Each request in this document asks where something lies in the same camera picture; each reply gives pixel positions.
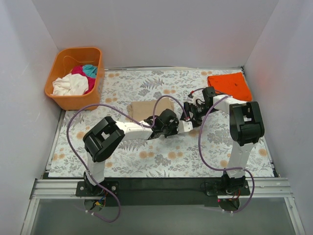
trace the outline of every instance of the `flower pattern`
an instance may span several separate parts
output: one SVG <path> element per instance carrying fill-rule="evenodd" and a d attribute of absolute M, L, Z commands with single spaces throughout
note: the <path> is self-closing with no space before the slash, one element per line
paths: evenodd
<path fill-rule="evenodd" d="M 105 74 L 101 103 L 127 113 L 132 101 L 153 100 L 170 94 L 181 103 L 194 89 L 207 86 L 207 76 L 235 73 L 240 70 L 134 70 L 110 71 Z M 180 106 L 174 102 L 181 116 Z M 82 177 L 84 167 L 70 149 L 66 128 L 75 111 L 67 111 L 51 162 L 50 177 Z M 82 137 L 98 121 L 111 116 L 118 121 L 127 118 L 107 107 L 80 113 L 70 128 L 70 139 L 77 152 L 87 161 Z M 199 128 L 189 133 L 145 141 L 122 142 L 106 160 L 106 177 L 220 177 L 221 172 L 207 168 L 198 151 Z M 232 148 L 229 116 L 221 111 L 210 114 L 201 138 L 203 157 L 213 167 L 227 166 Z M 261 138 L 253 148 L 247 168 L 256 177 L 273 176 L 265 143 Z"/>

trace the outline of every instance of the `orange basket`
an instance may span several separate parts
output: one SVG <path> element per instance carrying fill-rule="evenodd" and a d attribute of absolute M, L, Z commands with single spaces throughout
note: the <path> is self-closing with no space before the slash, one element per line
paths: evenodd
<path fill-rule="evenodd" d="M 52 95 L 52 82 L 58 77 L 69 74 L 75 66 L 94 65 L 98 67 L 93 89 L 84 95 L 58 96 Z M 64 110 L 79 110 L 82 107 L 99 103 L 104 80 L 102 51 L 96 47 L 74 47 L 62 50 L 55 57 L 51 72 L 45 84 L 45 94 L 53 99 Z"/>

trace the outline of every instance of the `clothes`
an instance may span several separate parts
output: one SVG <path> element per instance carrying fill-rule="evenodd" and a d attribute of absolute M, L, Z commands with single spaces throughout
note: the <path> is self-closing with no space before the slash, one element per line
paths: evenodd
<path fill-rule="evenodd" d="M 69 73 L 57 78 L 53 85 L 53 95 L 83 95 L 88 90 L 88 80 L 80 74 Z"/>
<path fill-rule="evenodd" d="M 235 99 L 252 101 L 245 78 L 241 72 L 225 75 L 208 76 L 207 83 L 215 90 L 232 95 Z"/>
<path fill-rule="evenodd" d="M 91 78 L 89 76 L 86 76 L 86 74 L 84 73 L 84 69 L 83 69 L 84 66 L 75 66 L 72 69 L 72 74 L 77 74 L 78 73 L 78 74 L 80 74 L 82 76 L 85 76 L 88 79 L 88 90 L 84 93 L 84 94 L 88 94 L 93 89 L 96 79 L 95 78 Z"/>
<path fill-rule="evenodd" d="M 98 68 L 93 65 L 84 65 L 83 72 L 86 74 L 87 77 L 96 78 Z"/>
<path fill-rule="evenodd" d="M 131 102 L 131 105 L 127 106 L 128 114 L 136 121 L 147 119 L 152 116 L 155 103 L 156 100 Z M 165 109 L 174 111 L 174 103 L 167 97 L 159 101 L 155 115 L 160 115 Z"/>

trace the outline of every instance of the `beige cloth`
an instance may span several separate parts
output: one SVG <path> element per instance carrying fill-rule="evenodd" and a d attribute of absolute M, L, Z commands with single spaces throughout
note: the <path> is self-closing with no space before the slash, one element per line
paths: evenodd
<path fill-rule="evenodd" d="M 142 121 L 152 116 L 153 108 L 156 100 L 151 101 L 134 101 L 130 105 L 127 105 L 127 111 L 136 121 Z M 156 115 L 160 115 L 165 109 L 174 111 L 174 103 L 169 98 L 161 99 L 156 106 Z"/>

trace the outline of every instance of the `teal cloth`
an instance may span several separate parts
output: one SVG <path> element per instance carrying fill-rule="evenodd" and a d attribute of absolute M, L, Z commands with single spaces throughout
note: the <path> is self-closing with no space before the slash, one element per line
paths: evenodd
<path fill-rule="evenodd" d="M 87 77 L 96 78 L 98 68 L 93 65 L 84 65 L 83 66 L 83 72 L 86 74 Z"/>

